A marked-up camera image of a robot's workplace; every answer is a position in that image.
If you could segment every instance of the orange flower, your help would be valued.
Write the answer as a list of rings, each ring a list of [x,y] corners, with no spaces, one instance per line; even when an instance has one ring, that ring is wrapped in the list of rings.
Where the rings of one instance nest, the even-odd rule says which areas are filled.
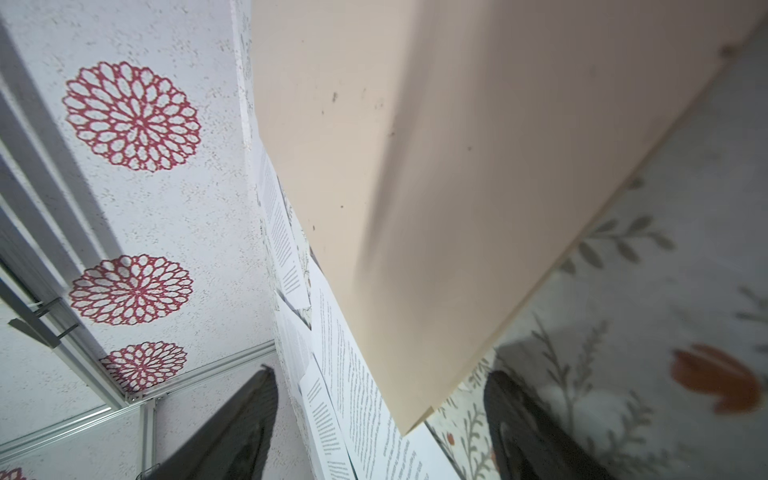
[[[760,381],[741,362],[708,345],[692,351],[675,350],[671,375],[675,382],[696,393],[720,397],[717,414],[752,412],[760,404]]]

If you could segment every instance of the beige folder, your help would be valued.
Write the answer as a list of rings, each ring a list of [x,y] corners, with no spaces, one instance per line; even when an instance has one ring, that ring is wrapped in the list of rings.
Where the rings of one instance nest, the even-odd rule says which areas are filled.
[[[253,2],[260,136],[401,432],[469,373],[765,11]]]

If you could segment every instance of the paper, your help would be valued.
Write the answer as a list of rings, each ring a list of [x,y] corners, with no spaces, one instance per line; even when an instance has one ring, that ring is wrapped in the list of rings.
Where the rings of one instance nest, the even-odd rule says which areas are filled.
[[[358,478],[458,480],[426,425],[400,435],[328,282],[313,261],[310,283],[312,349]]]
[[[299,381],[306,372],[312,360],[312,335],[310,328],[296,315],[283,301],[279,294],[277,297],[277,312],[275,324],[277,335],[280,337],[280,346],[283,350],[283,362],[286,367],[286,378],[289,380],[288,390],[296,400],[301,400],[299,393]]]
[[[314,359],[300,382],[304,409],[326,480],[354,480],[346,446],[328,390]]]
[[[266,220],[266,234],[272,245],[280,292],[295,310],[307,308],[310,306],[310,297],[300,268],[299,250],[288,222],[283,191],[264,149],[257,158],[256,170],[257,189]]]

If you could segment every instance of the red flower print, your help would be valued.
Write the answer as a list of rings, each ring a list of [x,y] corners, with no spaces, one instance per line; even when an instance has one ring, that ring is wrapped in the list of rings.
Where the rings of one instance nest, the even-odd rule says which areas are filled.
[[[192,293],[190,273],[164,257],[104,260],[73,282],[72,307],[96,323],[149,323],[175,312]]]
[[[0,470],[0,480],[27,480],[20,468],[13,470]]]
[[[753,411],[760,404],[760,381],[741,362],[708,345],[675,350],[671,375],[691,392],[720,397],[717,414]]]
[[[200,142],[197,111],[167,78],[126,62],[81,68],[61,99],[91,150],[132,170],[170,170]]]
[[[126,392],[139,392],[175,376],[187,353],[175,343],[144,342],[115,350],[101,363]]]

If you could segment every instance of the red circular pattern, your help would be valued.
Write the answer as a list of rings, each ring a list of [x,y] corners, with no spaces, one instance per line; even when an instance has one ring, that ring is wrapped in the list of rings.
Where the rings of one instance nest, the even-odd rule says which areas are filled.
[[[20,468],[13,470],[0,470],[0,480],[27,480]]]
[[[167,78],[126,62],[81,68],[67,82],[67,121],[91,150],[132,170],[170,170],[200,142],[197,111]]]
[[[149,323],[175,312],[192,293],[190,273],[165,257],[104,260],[73,282],[72,308],[96,323]]]
[[[175,376],[184,367],[187,353],[175,343],[144,342],[115,350],[101,359],[107,371],[126,392],[140,392]]]

